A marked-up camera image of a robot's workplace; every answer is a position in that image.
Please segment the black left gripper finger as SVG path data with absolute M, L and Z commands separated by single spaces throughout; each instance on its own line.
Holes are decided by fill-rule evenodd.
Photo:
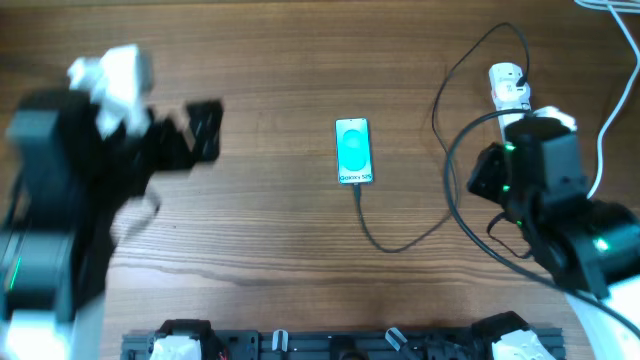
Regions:
M 220 155 L 220 135 L 206 135 L 196 139 L 193 147 L 195 163 L 215 162 Z
M 195 138 L 210 138 L 218 134 L 224 114 L 221 100 L 187 103 L 186 111 Z

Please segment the teal screen Galaxy smartphone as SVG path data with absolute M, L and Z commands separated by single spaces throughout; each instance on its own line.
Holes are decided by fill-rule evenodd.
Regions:
M 371 183 L 374 176 L 368 120 L 338 119 L 335 134 L 339 183 Z

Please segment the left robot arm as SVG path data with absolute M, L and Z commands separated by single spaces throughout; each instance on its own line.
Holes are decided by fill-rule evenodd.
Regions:
M 98 130 L 87 92 L 38 90 L 7 135 L 22 166 L 1 226 L 1 355 L 95 359 L 118 211 L 161 171 L 187 171 L 220 153 L 220 100 L 190 102 L 186 131 L 171 118 L 142 135 Z

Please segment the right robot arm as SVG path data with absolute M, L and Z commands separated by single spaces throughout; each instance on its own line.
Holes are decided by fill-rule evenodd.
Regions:
M 639 322 L 639 220 L 591 200 L 574 129 L 525 115 L 478 156 L 467 183 L 521 229 L 534 260 L 558 287 Z

